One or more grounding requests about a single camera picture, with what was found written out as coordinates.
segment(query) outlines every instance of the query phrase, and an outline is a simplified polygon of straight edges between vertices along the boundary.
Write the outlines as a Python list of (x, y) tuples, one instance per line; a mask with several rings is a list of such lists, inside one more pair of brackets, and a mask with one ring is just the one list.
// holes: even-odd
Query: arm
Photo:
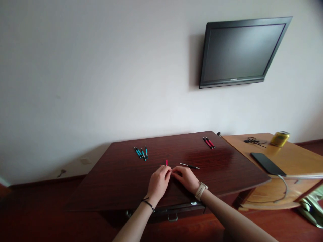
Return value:
[[(157, 206), (158, 202), (164, 195), (170, 176), (171, 168), (164, 165), (162, 165), (151, 176), (148, 192), (145, 198), (148, 198), (146, 201), (149, 202), (153, 208)], [(139, 242), (151, 214), (152, 208), (147, 203), (142, 202), (131, 218), (119, 231), (113, 242)]]
[[(172, 172), (172, 175), (179, 180), (187, 190), (194, 195), (196, 194), (200, 182), (191, 169), (176, 166)], [(258, 227), (237, 210), (214, 196), (209, 190), (205, 189), (203, 191), (201, 201), (212, 211), (236, 241), (277, 241), (265, 230)]]

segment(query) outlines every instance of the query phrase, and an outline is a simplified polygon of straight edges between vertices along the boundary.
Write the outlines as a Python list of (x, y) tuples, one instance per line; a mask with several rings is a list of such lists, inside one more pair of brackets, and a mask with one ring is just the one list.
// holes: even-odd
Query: tv screen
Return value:
[(263, 82), (290, 21), (207, 23), (199, 88)]

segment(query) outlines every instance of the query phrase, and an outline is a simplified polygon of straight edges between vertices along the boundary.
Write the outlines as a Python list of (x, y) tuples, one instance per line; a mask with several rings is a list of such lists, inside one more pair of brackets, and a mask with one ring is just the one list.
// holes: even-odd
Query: green bag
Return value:
[(300, 201), (299, 212), (316, 227), (323, 229), (323, 209), (317, 201), (323, 199), (323, 185)]

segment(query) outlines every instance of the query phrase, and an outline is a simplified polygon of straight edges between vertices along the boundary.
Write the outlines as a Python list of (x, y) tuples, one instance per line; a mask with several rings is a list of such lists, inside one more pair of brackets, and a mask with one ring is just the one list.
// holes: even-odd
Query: hand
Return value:
[(154, 208), (163, 197), (169, 178), (171, 177), (172, 169), (169, 166), (162, 165), (154, 174), (151, 175), (148, 192), (145, 198)]
[[(182, 173), (182, 176), (174, 173), (176, 171)], [(190, 191), (194, 195), (196, 194), (200, 186), (200, 182), (198, 181), (198, 179), (196, 178), (196, 176), (194, 175), (193, 171), (191, 171), (190, 168), (183, 167), (183, 166), (176, 166), (172, 170), (172, 176), (175, 177), (177, 180), (179, 180), (181, 184), (183, 184), (188, 191)]]

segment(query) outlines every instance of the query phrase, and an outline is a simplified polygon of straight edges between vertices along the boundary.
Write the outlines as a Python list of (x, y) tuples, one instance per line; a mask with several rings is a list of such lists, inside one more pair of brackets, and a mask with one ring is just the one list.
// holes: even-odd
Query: smartphone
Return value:
[(286, 174), (263, 153), (252, 152), (250, 154), (269, 174), (286, 176)]

